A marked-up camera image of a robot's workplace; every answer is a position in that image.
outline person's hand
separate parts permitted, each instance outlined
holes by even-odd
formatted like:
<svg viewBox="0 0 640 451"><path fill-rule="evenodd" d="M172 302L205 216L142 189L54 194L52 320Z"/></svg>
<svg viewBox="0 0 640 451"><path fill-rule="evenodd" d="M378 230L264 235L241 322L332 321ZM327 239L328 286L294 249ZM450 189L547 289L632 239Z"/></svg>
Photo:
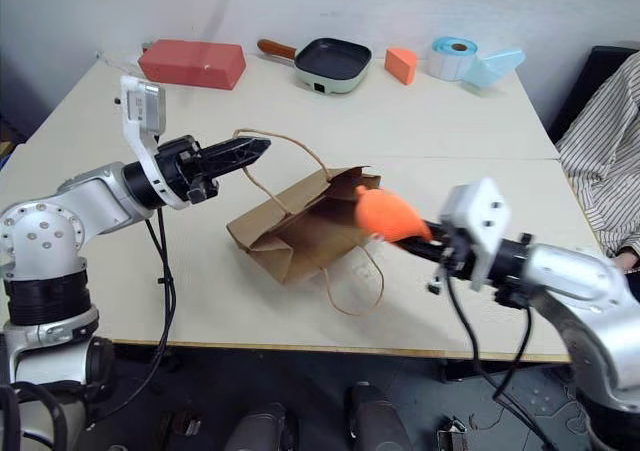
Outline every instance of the person's hand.
<svg viewBox="0 0 640 451"><path fill-rule="evenodd" d="M613 258L613 262L622 271L630 271L638 264L638 258L635 254L624 251Z"/></svg>

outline tape roll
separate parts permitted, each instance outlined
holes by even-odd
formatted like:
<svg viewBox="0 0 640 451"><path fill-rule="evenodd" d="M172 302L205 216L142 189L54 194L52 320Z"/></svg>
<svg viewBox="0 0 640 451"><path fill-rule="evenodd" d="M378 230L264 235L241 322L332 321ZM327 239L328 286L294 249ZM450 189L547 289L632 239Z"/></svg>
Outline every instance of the tape roll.
<svg viewBox="0 0 640 451"><path fill-rule="evenodd" d="M445 36L436 39L427 55L427 73L444 81L458 81L476 60L473 41Z"/></svg>

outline brown paper bag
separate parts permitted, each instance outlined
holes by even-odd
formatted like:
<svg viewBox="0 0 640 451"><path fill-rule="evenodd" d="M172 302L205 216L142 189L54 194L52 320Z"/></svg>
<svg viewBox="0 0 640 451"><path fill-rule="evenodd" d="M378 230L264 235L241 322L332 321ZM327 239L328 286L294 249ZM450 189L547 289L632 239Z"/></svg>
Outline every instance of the brown paper bag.
<svg viewBox="0 0 640 451"><path fill-rule="evenodd" d="M377 188L380 176L363 173L363 166L329 169L309 148L287 136L249 129L237 130L234 136L240 133L264 134L298 144L321 169L273 195L245 168L247 177L271 199L230 222L229 233L240 249L280 283L294 283L323 271L330 293L326 267L366 238L354 223L355 188Z"/></svg>

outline person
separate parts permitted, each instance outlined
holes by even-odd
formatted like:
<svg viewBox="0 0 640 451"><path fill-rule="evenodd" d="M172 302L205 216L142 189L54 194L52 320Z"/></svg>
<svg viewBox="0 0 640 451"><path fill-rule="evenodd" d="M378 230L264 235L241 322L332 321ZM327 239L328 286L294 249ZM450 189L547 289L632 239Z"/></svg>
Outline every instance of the person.
<svg viewBox="0 0 640 451"><path fill-rule="evenodd" d="M640 52L600 86L558 142L560 162L605 254L640 300Z"/></svg>

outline orange block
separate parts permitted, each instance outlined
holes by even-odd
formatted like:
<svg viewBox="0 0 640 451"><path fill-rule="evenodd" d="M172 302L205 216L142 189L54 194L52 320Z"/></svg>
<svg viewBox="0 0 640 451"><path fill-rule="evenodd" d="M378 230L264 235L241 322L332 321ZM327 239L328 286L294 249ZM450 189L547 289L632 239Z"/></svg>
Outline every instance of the orange block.
<svg viewBox="0 0 640 451"><path fill-rule="evenodd" d="M416 75L418 56L410 49L389 48L384 59L384 68L404 84L411 84Z"/></svg>

